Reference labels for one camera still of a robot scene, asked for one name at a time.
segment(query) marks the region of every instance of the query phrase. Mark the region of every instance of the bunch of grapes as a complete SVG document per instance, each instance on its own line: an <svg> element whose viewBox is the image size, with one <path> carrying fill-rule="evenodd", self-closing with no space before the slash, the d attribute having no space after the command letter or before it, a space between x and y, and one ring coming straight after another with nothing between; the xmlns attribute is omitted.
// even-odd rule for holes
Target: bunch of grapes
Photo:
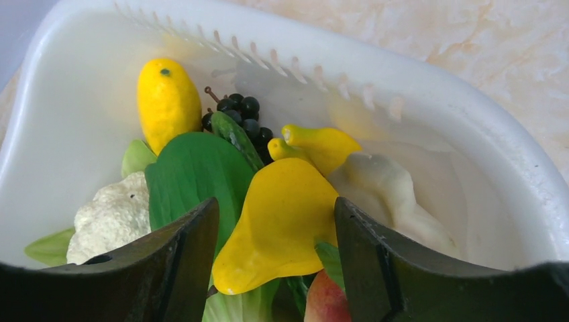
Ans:
<svg viewBox="0 0 569 322"><path fill-rule="evenodd" d="M273 138L273 133L269 128L262 127L259 124L259 101L251 96L243 97L239 93L233 93L229 96L225 95L223 99L218 99L211 91L211 87L206 87L205 92L217 103L218 111L230 116L245 131L263 163L267 165L273 162L267 148L268 142ZM212 131L212 115L213 111L207 109L207 114L201 119L201 125L209 132Z"/></svg>

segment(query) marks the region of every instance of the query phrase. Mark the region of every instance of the white cauliflower floret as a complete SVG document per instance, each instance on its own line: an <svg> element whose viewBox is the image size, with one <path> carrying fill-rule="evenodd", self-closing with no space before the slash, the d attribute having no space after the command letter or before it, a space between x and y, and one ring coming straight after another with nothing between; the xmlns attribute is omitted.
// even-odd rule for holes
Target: white cauliflower floret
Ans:
<svg viewBox="0 0 569 322"><path fill-rule="evenodd" d="M83 264L149 234L148 199L143 171L97 191L75 215L67 263Z"/></svg>

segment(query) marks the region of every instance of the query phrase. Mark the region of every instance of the green cucumber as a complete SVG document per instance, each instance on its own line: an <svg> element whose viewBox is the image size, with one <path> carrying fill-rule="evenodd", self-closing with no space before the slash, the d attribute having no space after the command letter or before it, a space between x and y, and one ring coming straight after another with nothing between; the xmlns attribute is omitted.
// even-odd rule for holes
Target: green cucumber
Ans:
<svg viewBox="0 0 569 322"><path fill-rule="evenodd" d="M245 160L253 169L253 173L264 167L261 157L259 157L245 130L230 116L220 111L213 113L211 116L211 129L215 135L233 144L243 154Z"/></svg>

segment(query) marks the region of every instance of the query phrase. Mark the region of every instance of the marble surface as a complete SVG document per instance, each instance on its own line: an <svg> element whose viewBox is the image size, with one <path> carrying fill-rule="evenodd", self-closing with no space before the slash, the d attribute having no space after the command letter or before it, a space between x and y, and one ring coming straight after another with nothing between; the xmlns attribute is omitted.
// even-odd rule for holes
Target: marble surface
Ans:
<svg viewBox="0 0 569 322"><path fill-rule="evenodd" d="M518 119L569 181L569 1L228 1L454 73ZM13 79L0 94L0 127L8 120L15 84Z"/></svg>

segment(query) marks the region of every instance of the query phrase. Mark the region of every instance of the red fruit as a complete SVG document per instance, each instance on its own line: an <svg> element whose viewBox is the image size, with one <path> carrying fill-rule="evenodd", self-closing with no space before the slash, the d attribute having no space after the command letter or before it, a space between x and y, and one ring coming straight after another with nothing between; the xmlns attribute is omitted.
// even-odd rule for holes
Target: red fruit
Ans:
<svg viewBox="0 0 569 322"><path fill-rule="evenodd" d="M352 322L346 294L324 270L308 290L304 322Z"/></svg>

